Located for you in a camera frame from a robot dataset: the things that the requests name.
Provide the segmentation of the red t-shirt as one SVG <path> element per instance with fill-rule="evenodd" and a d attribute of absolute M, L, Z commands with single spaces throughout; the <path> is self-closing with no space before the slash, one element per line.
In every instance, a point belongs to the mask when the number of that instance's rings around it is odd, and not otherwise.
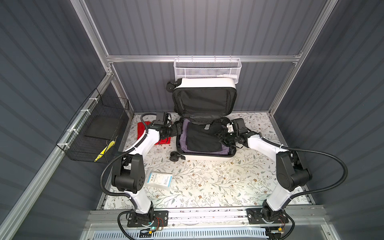
<path fill-rule="evenodd" d="M 157 138 L 157 134 L 155 130 L 150 130 L 149 128 L 150 122 L 146 121 L 144 123 L 139 122 L 137 124 L 137 141 L 141 141 L 143 139 L 157 139 L 158 141 L 155 143 L 155 145 L 170 145 L 171 144 L 171 137 L 166 139 L 160 139 Z"/>

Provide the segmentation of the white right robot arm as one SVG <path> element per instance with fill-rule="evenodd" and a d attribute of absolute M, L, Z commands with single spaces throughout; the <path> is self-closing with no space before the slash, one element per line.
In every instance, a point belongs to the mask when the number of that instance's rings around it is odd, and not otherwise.
<path fill-rule="evenodd" d="M 276 221 L 293 199 L 306 194 L 321 193 L 334 189 L 340 186 L 348 176 L 347 165 L 340 158 L 329 153 L 279 145 L 268 140 L 261 133 L 249 129 L 245 129 L 241 133 L 222 131 L 218 134 L 218 137 L 224 145 L 234 147 L 236 143 L 239 143 L 275 160 L 278 184 L 269 197 L 264 200 L 259 214 L 263 221 L 268 224 Z M 322 155 L 335 160 L 343 169 L 341 178 L 330 186 L 301 192 L 301 187 L 312 179 L 312 173 L 308 163 L 300 157 L 299 153 Z"/>

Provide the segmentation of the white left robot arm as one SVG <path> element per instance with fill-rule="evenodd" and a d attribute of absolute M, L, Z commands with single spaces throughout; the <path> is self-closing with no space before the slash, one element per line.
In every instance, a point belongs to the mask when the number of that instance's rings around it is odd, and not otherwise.
<path fill-rule="evenodd" d="M 112 197 L 126 197 L 134 206 L 133 214 L 141 224 L 148 225 L 154 221 L 154 205 L 143 190 L 146 181 L 144 157 L 159 141 L 182 134 L 182 125 L 173 124 L 167 112 L 146 113 L 140 118 L 144 132 L 128 149 L 117 154 L 103 170 L 100 187 L 104 194 Z M 117 193 L 109 191 L 104 175 L 111 167 L 111 184 L 118 189 Z"/>

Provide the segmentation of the black t-shirt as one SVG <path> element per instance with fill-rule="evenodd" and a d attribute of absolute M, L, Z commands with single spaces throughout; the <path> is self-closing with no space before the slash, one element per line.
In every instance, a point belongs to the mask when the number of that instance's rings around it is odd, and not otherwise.
<path fill-rule="evenodd" d="M 188 151 L 198 153 L 216 153 L 223 150 L 217 134 L 222 130 L 222 124 L 214 122 L 208 126 L 188 123 L 186 146 Z"/>

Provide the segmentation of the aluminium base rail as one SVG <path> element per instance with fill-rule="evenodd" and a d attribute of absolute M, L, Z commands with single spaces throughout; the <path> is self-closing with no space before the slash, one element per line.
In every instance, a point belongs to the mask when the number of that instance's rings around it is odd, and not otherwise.
<path fill-rule="evenodd" d="M 161 223 L 168 227 L 223 227 L 225 225 L 248 225 L 251 221 L 259 226 L 265 222 L 256 220 L 261 207 L 213 207 L 213 208 L 179 208 L 165 209 L 168 216 Z M 122 210 L 91 211 L 86 228 L 117 227 L 117 217 Z M 322 225 L 330 218 L 322 205 L 289 205 L 286 213 L 291 216 L 297 225 Z"/>

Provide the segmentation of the white box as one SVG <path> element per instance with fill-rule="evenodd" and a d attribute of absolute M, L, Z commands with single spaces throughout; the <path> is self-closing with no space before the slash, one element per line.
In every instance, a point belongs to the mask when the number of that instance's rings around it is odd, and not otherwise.
<path fill-rule="evenodd" d="M 172 174 L 151 172 L 147 179 L 147 187 L 170 190 L 172 179 Z"/>

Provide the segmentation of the yellow black striped tape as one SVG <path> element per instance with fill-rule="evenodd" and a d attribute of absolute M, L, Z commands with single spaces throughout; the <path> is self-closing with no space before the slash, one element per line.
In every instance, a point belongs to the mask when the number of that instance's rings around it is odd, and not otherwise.
<path fill-rule="evenodd" d="M 97 162 L 99 159 L 101 159 L 110 148 L 112 148 L 115 145 L 116 141 L 111 141 L 95 158 L 94 162 Z"/>

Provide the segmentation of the white black suitcase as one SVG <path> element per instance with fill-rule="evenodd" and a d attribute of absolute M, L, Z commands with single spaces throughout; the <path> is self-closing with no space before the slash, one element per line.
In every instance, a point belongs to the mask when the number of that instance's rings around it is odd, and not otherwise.
<path fill-rule="evenodd" d="M 172 94 L 174 111 L 179 115 L 176 123 L 188 119 L 197 125 L 220 122 L 223 130 L 231 121 L 228 115 L 233 111 L 237 98 L 236 84 L 230 78 L 182 78 L 169 81 L 166 90 Z M 228 155 L 184 153 L 180 148 L 180 135 L 176 138 L 176 151 L 171 152 L 170 160 L 209 160 L 224 161 L 236 154 L 236 147 L 229 147 Z"/>

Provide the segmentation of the purple trousers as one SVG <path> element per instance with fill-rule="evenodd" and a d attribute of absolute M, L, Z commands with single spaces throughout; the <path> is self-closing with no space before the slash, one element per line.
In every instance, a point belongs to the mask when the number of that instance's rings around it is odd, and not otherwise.
<path fill-rule="evenodd" d="M 220 122 L 197 125 L 186 119 L 180 135 L 180 148 L 184 153 L 228 155 L 230 148 L 220 142 L 219 134 L 223 130 Z"/>

